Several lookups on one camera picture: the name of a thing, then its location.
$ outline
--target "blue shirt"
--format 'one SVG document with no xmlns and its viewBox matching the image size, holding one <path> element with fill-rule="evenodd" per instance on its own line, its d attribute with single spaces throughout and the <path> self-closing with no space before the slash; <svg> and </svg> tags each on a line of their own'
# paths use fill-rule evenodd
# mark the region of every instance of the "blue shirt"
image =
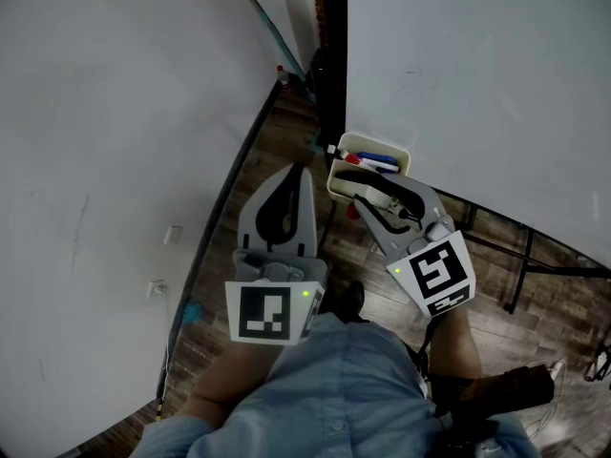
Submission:
<svg viewBox="0 0 611 458">
<path fill-rule="evenodd" d="M 406 347 L 376 323 L 316 318 L 306 343 L 286 348 L 267 381 L 224 426 L 173 417 L 147 426 L 133 457 L 422 457 L 451 418 L 434 404 Z M 513 414 L 489 456 L 539 456 Z"/>
</svg>

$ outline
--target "brick wall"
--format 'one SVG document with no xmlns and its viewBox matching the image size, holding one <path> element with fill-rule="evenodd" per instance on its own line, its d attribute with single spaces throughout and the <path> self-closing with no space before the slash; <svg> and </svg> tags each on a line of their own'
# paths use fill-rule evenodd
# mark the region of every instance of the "brick wall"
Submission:
<svg viewBox="0 0 611 458">
<path fill-rule="evenodd" d="M 325 8 L 323 6 L 323 0 L 314 0 L 316 6 L 316 20 L 318 23 L 318 35 L 321 39 L 321 47 L 327 46 L 327 27 L 325 26 Z"/>
</svg>

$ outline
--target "white storage container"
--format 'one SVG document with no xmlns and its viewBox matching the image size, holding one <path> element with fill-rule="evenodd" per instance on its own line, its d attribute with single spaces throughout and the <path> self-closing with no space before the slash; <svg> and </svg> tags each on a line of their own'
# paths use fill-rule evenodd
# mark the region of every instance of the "white storage container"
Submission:
<svg viewBox="0 0 611 458">
<path fill-rule="evenodd" d="M 342 135 L 337 148 L 339 150 L 346 150 L 355 155 L 362 151 L 366 151 L 375 155 L 392 156 L 398 162 L 399 172 L 397 175 L 402 175 L 404 177 L 408 175 L 408 171 L 410 169 L 410 153 L 408 150 L 389 144 L 383 139 L 372 137 L 370 135 L 349 132 Z M 333 162 L 331 163 L 331 171 L 327 179 L 327 190 L 332 199 L 342 203 L 351 203 L 354 194 L 358 193 L 360 196 L 369 200 L 369 202 L 371 202 L 373 205 L 388 208 L 390 204 L 390 197 L 368 187 L 367 185 L 355 185 L 352 182 L 341 183 L 342 180 L 335 180 L 334 183 L 333 179 L 335 178 L 335 175 L 338 172 L 343 172 L 346 170 L 369 171 L 359 165 L 346 163 L 342 159 L 333 159 Z"/>
</svg>

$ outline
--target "bottle with red cap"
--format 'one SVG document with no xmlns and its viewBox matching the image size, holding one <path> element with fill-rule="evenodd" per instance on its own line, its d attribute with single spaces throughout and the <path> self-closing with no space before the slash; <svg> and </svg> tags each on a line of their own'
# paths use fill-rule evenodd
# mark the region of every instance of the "bottle with red cap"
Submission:
<svg viewBox="0 0 611 458">
<path fill-rule="evenodd" d="M 276 70 L 278 70 L 278 81 L 280 81 L 284 88 L 288 87 L 288 73 L 280 65 L 278 65 Z"/>
</svg>

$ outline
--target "white marker box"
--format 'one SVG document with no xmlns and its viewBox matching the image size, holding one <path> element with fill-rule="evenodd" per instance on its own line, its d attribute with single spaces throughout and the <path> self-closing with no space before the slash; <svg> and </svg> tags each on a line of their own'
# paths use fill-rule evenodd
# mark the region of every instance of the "white marker box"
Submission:
<svg viewBox="0 0 611 458">
<path fill-rule="evenodd" d="M 475 273 L 460 231 L 386 269 L 428 317 L 475 297 Z"/>
<path fill-rule="evenodd" d="M 294 346 L 307 340 L 324 294 L 317 281 L 227 281 L 231 341 Z"/>
</svg>

